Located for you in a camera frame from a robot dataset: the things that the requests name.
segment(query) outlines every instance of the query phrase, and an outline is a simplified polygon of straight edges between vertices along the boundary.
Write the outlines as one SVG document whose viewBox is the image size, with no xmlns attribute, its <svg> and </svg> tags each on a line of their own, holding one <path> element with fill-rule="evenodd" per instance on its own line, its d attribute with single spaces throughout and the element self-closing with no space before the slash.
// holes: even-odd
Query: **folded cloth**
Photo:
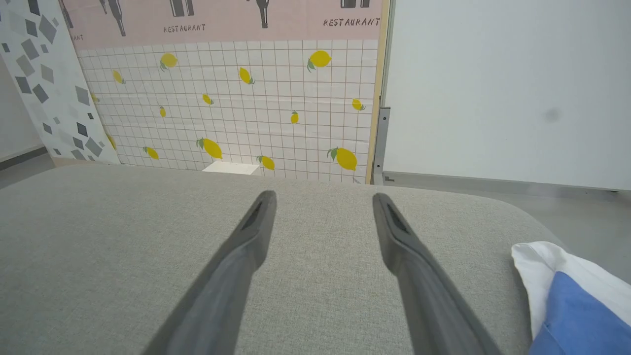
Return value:
<svg viewBox="0 0 631 355">
<path fill-rule="evenodd" d="M 531 354 L 631 354 L 631 286 L 544 241 L 512 247 L 528 293 Z"/>
</svg>

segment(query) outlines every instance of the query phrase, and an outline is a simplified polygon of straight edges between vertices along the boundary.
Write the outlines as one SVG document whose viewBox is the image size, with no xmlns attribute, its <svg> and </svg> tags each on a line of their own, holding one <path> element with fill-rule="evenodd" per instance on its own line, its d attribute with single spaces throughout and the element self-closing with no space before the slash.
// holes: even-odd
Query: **grid pattern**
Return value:
<svg viewBox="0 0 631 355">
<path fill-rule="evenodd" d="M 309 71 L 315 51 L 332 60 Z M 177 65 L 163 71 L 165 53 Z M 123 164 L 201 170 L 214 161 L 196 145 L 205 137 L 219 144 L 225 161 L 272 158 L 275 170 L 261 167 L 265 176 L 364 182 L 376 40 L 202 42 L 79 51 L 78 57 Z M 254 84 L 241 80 L 240 68 Z M 365 109 L 356 110 L 353 99 Z M 290 121 L 292 111 L 297 124 Z M 327 156 L 336 147 L 355 154 L 355 171 Z"/>
</svg>

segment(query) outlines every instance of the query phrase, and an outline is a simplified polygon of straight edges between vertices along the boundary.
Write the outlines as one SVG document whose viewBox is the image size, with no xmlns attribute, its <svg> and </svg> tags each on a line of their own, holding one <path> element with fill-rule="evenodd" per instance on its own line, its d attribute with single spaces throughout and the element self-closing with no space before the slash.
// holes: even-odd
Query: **gray fabric surface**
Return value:
<svg viewBox="0 0 631 355">
<path fill-rule="evenodd" d="M 278 194 L 238 353 L 409 353 L 371 198 L 387 193 L 506 354 L 525 353 L 517 242 L 556 238 L 516 207 L 438 191 L 114 165 L 0 190 L 0 352 L 139 353 L 255 197 Z"/>
</svg>

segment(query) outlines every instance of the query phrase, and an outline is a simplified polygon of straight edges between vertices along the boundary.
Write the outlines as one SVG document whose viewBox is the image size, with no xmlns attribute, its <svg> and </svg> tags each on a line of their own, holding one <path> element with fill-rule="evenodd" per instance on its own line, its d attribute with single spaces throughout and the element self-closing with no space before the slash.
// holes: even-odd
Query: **gray floor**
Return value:
<svg viewBox="0 0 631 355">
<path fill-rule="evenodd" d="M 0 189 L 53 168 L 55 165 L 52 163 L 50 155 L 42 154 L 5 170 L 0 170 Z"/>
<path fill-rule="evenodd" d="M 387 185 L 478 195 L 510 203 L 566 249 L 631 284 L 631 193 L 453 177 L 386 174 Z"/>
</svg>

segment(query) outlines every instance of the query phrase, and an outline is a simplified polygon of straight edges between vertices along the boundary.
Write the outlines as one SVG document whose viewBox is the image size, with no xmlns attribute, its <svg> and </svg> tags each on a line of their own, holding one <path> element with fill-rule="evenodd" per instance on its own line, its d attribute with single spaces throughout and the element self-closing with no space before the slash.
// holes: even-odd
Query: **yellow lemon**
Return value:
<svg viewBox="0 0 631 355">
<path fill-rule="evenodd" d="M 143 151 L 144 151 L 145 153 L 149 154 L 149 156 L 150 156 L 152 159 L 159 159 L 159 158 L 158 158 L 158 153 L 156 153 L 156 151 L 155 151 L 153 148 L 150 148 L 150 147 L 144 147 L 144 148 L 143 148 Z"/>
<path fill-rule="evenodd" d="M 293 124 L 297 124 L 298 123 L 298 113 L 296 111 L 292 112 L 292 123 Z"/>
<path fill-rule="evenodd" d="M 165 69 L 173 68 L 177 64 L 177 58 L 171 54 L 166 53 L 160 58 L 160 69 L 164 71 Z"/>
<path fill-rule="evenodd" d="M 325 51 L 317 51 L 311 54 L 311 57 L 307 61 L 307 70 L 311 72 L 311 69 L 323 68 L 331 62 L 331 56 Z"/>
<path fill-rule="evenodd" d="M 246 84 L 251 85 L 255 82 L 254 78 L 250 77 L 250 73 L 245 68 L 239 69 L 239 77 L 241 77 L 241 80 Z"/>
<path fill-rule="evenodd" d="M 114 138 L 112 138 L 112 136 L 108 135 L 107 133 L 105 135 L 107 136 L 107 139 L 110 140 L 110 143 L 112 144 L 114 150 L 116 150 L 116 142 L 114 141 Z"/>
<path fill-rule="evenodd" d="M 354 171 L 357 167 L 357 158 L 355 157 L 355 154 L 353 154 L 353 152 L 348 149 L 329 149 L 329 151 L 326 153 L 326 156 L 328 157 L 329 154 L 331 154 L 331 159 L 333 160 L 335 160 L 335 158 L 337 157 L 339 166 L 343 167 L 344 169 Z"/>
<path fill-rule="evenodd" d="M 213 158 L 221 159 L 221 148 L 219 144 L 207 138 L 200 138 L 196 141 L 196 145 L 206 150 L 206 153 Z"/>
<path fill-rule="evenodd" d="M 122 75 L 117 70 L 114 71 L 114 80 L 121 84 L 125 84 L 125 79 L 122 78 Z"/>
<path fill-rule="evenodd" d="M 263 163 L 263 166 L 268 168 L 269 170 L 274 170 L 274 161 L 270 157 L 259 155 L 258 157 L 256 157 L 256 160 L 258 160 L 259 163 Z"/>
<path fill-rule="evenodd" d="M 366 109 L 366 106 L 362 105 L 362 102 L 358 99 L 353 99 L 353 108 L 357 111 L 363 111 Z"/>
<path fill-rule="evenodd" d="M 213 103 L 215 103 L 212 99 L 210 99 L 210 97 L 206 94 L 202 95 L 201 98 L 204 100 L 205 103 L 212 105 Z"/>
</svg>

